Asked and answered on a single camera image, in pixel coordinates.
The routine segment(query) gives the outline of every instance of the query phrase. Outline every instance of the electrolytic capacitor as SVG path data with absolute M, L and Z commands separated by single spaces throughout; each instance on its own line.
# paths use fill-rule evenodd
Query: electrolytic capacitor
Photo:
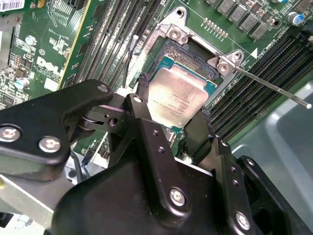
M 299 24 L 303 23 L 304 16 L 296 12 L 290 12 L 287 16 L 287 21 L 294 26 L 298 26 Z
M 26 77 L 22 77 L 14 83 L 14 86 L 19 90 L 23 90 L 29 86 L 29 80 Z

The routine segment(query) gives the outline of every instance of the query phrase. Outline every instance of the barcode label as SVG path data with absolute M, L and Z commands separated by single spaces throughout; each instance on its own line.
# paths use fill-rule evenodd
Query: barcode label
M 0 12 L 22 9 L 24 0 L 0 0 Z

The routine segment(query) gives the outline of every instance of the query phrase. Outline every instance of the integrated circuit chip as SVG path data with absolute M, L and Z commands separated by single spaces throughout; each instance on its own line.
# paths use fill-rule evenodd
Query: integrated circuit chip
M 18 68 L 16 71 L 15 71 L 15 76 L 20 78 L 20 77 L 24 77 L 24 70 Z
M 216 0 L 206 0 L 206 3 L 214 5 L 214 3 L 216 3 Z
M 258 19 L 254 16 L 254 15 L 248 15 L 248 17 L 244 20 L 244 22 L 240 25 L 240 28 L 245 31 L 248 32 L 253 26 L 254 24 L 258 21 Z
M 236 9 L 233 11 L 233 13 L 230 15 L 229 19 L 234 23 L 238 23 L 245 15 L 245 13 L 246 9 L 243 6 L 238 5 Z
M 251 8 L 251 12 L 253 14 L 256 14 L 258 12 L 258 10 L 260 10 L 260 8 L 262 7 L 262 5 L 258 2 L 255 3 L 255 5 Z
M 226 15 L 230 11 L 230 9 L 233 7 L 234 4 L 235 4 L 234 0 L 224 0 L 220 4 L 220 6 L 217 8 L 217 10 L 221 12 L 222 14 Z
M 9 97 L 6 94 L 2 95 L 1 103 L 6 105 L 6 106 L 13 106 L 14 105 L 14 99 Z
M 258 40 L 260 39 L 268 30 L 265 24 L 260 24 L 251 34 L 251 37 Z
M 266 12 L 263 17 L 261 18 L 261 20 L 266 23 L 268 21 L 269 18 L 272 17 L 272 14 L 270 12 Z

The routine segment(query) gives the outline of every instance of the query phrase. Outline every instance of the white label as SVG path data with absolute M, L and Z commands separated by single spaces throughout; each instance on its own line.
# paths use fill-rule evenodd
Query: white label
M 24 0 L 0 0 L 0 12 L 22 9 Z
M 46 78 L 45 79 L 45 89 L 48 89 L 52 92 L 55 92 L 58 89 L 59 84 L 53 80 L 51 80 L 50 78 Z

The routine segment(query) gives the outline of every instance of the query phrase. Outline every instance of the black memory slot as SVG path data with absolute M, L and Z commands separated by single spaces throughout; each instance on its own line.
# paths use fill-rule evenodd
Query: black memory slot
M 313 65 L 313 48 L 297 29 L 291 28 L 250 69 L 250 72 L 283 89 L 289 89 L 305 76 Z M 281 95 L 243 76 L 211 110 L 216 133 L 229 140 Z

